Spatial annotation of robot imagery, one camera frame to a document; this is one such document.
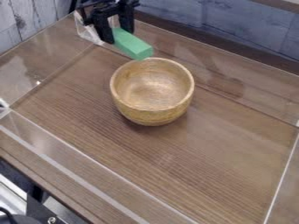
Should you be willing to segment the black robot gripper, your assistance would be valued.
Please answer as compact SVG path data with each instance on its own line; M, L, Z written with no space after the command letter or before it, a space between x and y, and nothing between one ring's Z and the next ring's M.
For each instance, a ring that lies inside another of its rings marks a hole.
M74 10L84 18L92 18L93 27L100 39L114 43L108 18L118 16L120 27L129 33L134 32L134 7L138 0L76 0Z

